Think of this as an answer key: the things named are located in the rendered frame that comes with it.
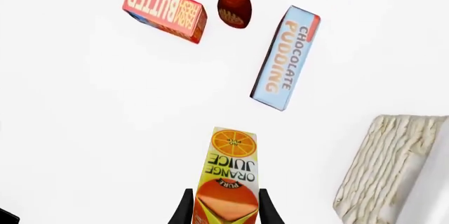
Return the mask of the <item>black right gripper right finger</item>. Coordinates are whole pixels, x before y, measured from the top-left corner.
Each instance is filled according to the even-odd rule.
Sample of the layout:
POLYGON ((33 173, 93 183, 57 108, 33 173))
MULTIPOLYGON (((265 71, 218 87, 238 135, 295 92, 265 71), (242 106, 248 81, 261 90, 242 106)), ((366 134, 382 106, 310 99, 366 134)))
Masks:
POLYGON ((261 224, 285 224, 277 212, 266 189, 260 189, 260 221, 261 224))

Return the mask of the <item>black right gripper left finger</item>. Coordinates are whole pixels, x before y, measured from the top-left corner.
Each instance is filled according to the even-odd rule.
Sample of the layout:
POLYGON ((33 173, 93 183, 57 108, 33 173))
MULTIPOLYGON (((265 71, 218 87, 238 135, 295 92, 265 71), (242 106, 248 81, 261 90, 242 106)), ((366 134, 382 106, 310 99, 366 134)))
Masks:
POLYGON ((188 188, 184 191, 182 199, 168 224, 192 224, 193 207, 193 189, 188 188))

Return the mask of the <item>orange juice carton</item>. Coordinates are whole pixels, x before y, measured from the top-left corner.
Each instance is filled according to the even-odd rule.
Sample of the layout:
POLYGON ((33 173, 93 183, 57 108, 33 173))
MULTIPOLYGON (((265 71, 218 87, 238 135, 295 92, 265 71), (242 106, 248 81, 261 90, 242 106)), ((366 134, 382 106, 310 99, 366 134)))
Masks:
POLYGON ((255 224, 257 136, 216 126, 194 197, 192 224, 255 224))

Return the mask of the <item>white woven basket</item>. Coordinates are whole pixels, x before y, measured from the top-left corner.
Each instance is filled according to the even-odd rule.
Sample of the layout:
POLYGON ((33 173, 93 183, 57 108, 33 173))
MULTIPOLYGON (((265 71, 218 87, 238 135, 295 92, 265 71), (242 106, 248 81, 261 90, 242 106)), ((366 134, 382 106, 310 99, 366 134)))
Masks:
POLYGON ((342 224, 396 224, 443 126, 449 116, 377 116, 333 202, 342 224))

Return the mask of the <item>blue chocolate pudding box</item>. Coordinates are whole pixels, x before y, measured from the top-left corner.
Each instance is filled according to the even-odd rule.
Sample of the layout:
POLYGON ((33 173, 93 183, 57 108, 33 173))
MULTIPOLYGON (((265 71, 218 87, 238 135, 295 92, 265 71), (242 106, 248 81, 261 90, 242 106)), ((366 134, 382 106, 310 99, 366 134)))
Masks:
POLYGON ((277 25, 250 97, 284 111, 307 59, 321 18, 290 6, 277 25))

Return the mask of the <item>black object at edge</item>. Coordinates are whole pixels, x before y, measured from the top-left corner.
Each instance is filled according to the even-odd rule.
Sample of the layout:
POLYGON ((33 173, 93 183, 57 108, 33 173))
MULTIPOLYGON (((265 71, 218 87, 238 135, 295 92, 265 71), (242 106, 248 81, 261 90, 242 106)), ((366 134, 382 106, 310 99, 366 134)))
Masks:
POLYGON ((19 222, 19 217, 3 209, 0 209, 0 224, 19 224, 19 222))

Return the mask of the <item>red butter box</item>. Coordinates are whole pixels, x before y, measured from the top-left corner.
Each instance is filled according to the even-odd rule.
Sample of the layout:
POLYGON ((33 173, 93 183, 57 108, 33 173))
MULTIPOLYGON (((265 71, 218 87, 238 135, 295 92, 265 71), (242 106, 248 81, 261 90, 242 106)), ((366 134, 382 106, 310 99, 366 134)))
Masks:
POLYGON ((124 0, 123 11, 137 21, 198 44, 208 19, 195 0, 124 0))

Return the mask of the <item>red sauce bottle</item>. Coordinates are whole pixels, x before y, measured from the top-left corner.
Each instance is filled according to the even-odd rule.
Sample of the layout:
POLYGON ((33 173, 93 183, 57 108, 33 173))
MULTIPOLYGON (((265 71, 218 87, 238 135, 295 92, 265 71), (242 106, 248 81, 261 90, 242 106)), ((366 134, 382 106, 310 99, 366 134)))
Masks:
POLYGON ((224 23, 237 29, 246 28, 252 16, 250 0, 218 0, 217 10, 224 23))

